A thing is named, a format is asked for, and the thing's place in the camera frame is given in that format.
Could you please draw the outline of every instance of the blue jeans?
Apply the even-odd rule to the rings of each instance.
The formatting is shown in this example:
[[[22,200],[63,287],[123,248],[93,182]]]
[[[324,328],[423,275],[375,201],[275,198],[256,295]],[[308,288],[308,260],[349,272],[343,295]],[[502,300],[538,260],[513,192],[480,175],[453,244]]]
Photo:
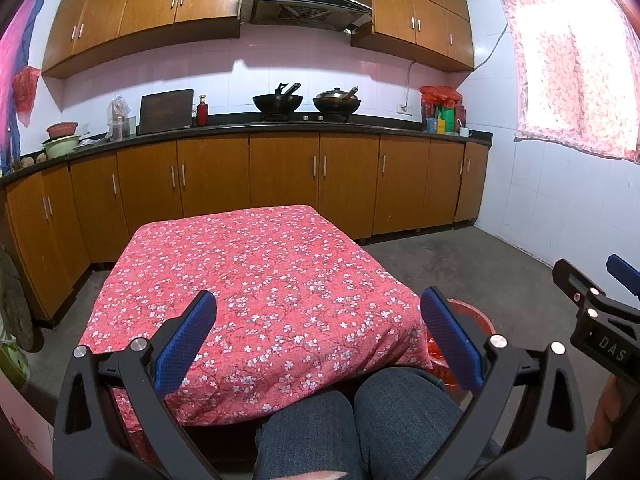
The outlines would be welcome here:
[[[344,480],[412,480],[462,411],[442,381],[416,368],[385,368],[358,389],[353,407],[329,388],[275,413],[256,435],[254,480],[345,471]],[[489,463],[491,442],[478,461]]]

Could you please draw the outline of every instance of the black countertop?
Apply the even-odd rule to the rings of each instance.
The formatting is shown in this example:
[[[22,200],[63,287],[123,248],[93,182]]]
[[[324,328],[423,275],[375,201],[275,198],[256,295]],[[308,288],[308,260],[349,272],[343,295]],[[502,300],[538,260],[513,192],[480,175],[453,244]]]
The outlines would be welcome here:
[[[86,148],[81,148],[67,155],[58,156],[45,162],[40,162],[22,168],[21,170],[0,177],[0,187],[7,186],[11,182],[19,180],[32,173],[36,173],[61,163],[71,162],[100,153],[113,152],[132,146],[164,142],[166,140],[189,139],[194,137],[212,137],[229,134],[256,134],[256,133],[291,133],[291,132],[330,132],[363,135],[398,135],[411,137],[424,137],[434,140],[448,140],[450,142],[476,142],[491,146],[493,134],[474,130],[469,137],[459,137],[442,134],[428,134],[420,130],[421,123],[415,121],[403,121],[373,116],[352,115],[348,123],[318,121],[317,113],[295,112],[290,121],[260,121],[259,113],[242,114],[217,114],[209,116],[207,126],[192,126],[180,130],[168,130],[156,134],[146,134],[137,137],[118,140],[116,142],[100,142]]]

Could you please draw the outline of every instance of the pink floral tablecloth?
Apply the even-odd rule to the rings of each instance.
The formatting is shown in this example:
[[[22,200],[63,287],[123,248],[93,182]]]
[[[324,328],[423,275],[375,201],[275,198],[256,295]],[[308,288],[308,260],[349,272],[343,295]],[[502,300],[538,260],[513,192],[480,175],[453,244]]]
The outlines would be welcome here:
[[[433,367],[418,297],[308,206],[141,227],[81,343],[98,353],[151,337],[201,289],[216,296],[218,317],[165,398],[181,424],[256,418],[384,365]],[[124,393],[116,397],[129,430],[139,430]]]

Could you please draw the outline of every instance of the window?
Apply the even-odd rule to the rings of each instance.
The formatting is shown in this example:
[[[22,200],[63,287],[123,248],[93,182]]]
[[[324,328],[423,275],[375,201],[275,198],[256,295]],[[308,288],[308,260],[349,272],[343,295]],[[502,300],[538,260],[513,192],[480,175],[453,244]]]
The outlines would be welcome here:
[[[640,41],[615,0],[502,0],[517,137],[640,163]]]

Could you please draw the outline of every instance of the stainless steel range hood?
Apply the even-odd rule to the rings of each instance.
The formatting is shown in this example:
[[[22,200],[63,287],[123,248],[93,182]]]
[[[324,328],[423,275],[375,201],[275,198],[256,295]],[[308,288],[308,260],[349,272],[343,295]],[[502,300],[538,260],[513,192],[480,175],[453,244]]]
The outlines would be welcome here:
[[[249,21],[345,30],[370,16],[371,7],[356,0],[252,0]]]

